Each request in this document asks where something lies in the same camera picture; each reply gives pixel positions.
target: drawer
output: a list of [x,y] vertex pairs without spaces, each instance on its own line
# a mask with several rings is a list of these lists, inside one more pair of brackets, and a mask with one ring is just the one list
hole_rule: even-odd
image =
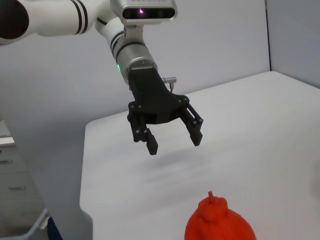
[[18,230],[21,231],[19,235],[23,235],[34,225],[43,209],[41,199],[0,200],[0,226],[4,227],[9,235],[10,232],[17,233]]
[[45,208],[40,198],[0,200],[0,222],[21,216],[38,216]]
[[0,174],[0,200],[36,197],[38,192],[28,172]]
[[0,174],[27,172],[28,168],[16,147],[2,147],[0,153]]

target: metal cylinder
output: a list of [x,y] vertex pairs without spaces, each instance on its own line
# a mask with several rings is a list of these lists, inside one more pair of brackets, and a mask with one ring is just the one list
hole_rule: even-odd
[[163,77],[162,81],[164,84],[175,84],[177,82],[176,77]]
[[129,84],[129,71],[132,69],[146,69],[158,67],[148,48],[142,44],[130,44],[123,48],[117,56],[116,63],[124,81]]

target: camera lens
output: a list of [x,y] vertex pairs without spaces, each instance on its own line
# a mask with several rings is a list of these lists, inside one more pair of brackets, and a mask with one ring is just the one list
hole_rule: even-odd
[[131,11],[130,9],[126,9],[124,12],[123,12],[123,17],[125,19],[130,19],[131,18]]
[[164,18],[164,11],[163,10],[159,10],[158,11],[158,18],[159,19],[163,19]]
[[173,8],[127,8],[122,16],[125,19],[170,19],[176,11]]

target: black stripe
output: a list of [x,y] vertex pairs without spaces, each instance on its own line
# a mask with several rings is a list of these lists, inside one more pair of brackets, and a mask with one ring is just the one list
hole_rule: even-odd
[[102,23],[103,25],[107,25],[106,21],[103,21],[100,17],[97,18],[99,23]]
[[112,55],[114,54],[114,50],[115,50],[115,47],[116,47],[116,45],[117,45],[117,43],[118,43],[119,39],[120,39],[120,37],[118,37],[118,38],[114,41],[114,44],[113,44],[112,49],[111,49],[111,53],[112,53]]
[[269,50],[269,68],[270,68],[270,71],[272,71],[267,0],[264,0],[264,3],[265,3],[266,32],[267,32],[267,37],[268,37],[268,50]]
[[118,32],[113,38],[112,38],[112,40],[111,40],[111,42],[110,42],[110,49],[112,50],[112,51],[114,51],[112,48],[114,48],[114,47],[112,47],[112,44],[114,43],[114,41],[116,40],[116,38],[117,37],[119,37],[121,34],[123,34],[124,33],[124,31],[121,31],[121,32]]
[[78,12],[78,17],[79,17],[79,27],[78,27],[78,31],[76,31],[76,34],[80,33],[80,30],[82,28],[82,17],[81,17],[81,12],[80,12],[80,8],[78,6],[78,4],[74,1],[74,0],[70,0],[71,2],[73,2],[73,4],[75,5],[76,11]]
[[132,44],[139,44],[139,45],[142,45],[142,46],[145,46],[144,44],[142,44],[141,42],[128,42],[127,44],[124,44],[122,47],[120,47],[120,49],[118,50],[118,52],[116,53],[116,57],[115,57],[115,62],[117,63],[118,62],[118,56],[121,52],[122,49],[124,49],[125,47],[129,46],[129,45],[132,45]]
[[84,12],[84,29],[81,33],[81,34],[84,34],[88,28],[88,13],[87,13],[87,9],[86,9],[85,5],[82,3],[82,1],[80,1],[80,0],[77,0],[77,1],[80,3],[80,5],[83,9],[83,12]]

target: drawer handle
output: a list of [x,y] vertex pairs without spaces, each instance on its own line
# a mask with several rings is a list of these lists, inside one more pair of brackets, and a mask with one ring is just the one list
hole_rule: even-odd
[[27,189],[26,185],[24,186],[9,186],[9,191],[25,191]]
[[12,159],[0,160],[0,165],[6,165],[6,164],[12,164],[12,163],[13,163]]

